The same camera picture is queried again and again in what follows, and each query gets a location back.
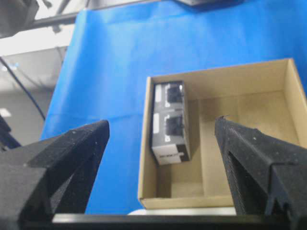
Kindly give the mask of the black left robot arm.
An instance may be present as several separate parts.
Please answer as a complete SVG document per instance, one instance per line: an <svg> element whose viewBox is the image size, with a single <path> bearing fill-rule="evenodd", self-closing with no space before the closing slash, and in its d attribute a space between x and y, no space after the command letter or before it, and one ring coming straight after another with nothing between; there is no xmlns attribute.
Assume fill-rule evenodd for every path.
<svg viewBox="0 0 307 230"><path fill-rule="evenodd" d="M52 17L35 19L39 10L36 0L2 0L0 2L0 37L11 37L20 31L73 24L78 13L62 13L68 3L68 0L63 0L56 15Z"/></svg>

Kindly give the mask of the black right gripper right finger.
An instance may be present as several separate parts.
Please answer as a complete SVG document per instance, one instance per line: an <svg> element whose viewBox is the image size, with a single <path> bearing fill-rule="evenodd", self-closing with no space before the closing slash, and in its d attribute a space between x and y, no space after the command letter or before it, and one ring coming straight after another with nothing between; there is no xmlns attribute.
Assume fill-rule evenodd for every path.
<svg viewBox="0 0 307 230"><path fill-rule="evenodd" d="M238 215L281 215L307 228L307 149L225 119L215 137Z"/></svg>

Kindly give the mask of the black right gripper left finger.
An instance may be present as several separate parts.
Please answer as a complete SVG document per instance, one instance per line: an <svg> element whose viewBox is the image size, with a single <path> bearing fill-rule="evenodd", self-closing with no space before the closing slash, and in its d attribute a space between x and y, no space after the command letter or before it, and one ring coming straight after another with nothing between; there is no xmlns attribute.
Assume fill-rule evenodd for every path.
<svg viewBox="0 0 307 230"><path fill-rule="evenodd" d="M83 214L109 140L101 120L0 154L0 227L23 230Z"/></svg>

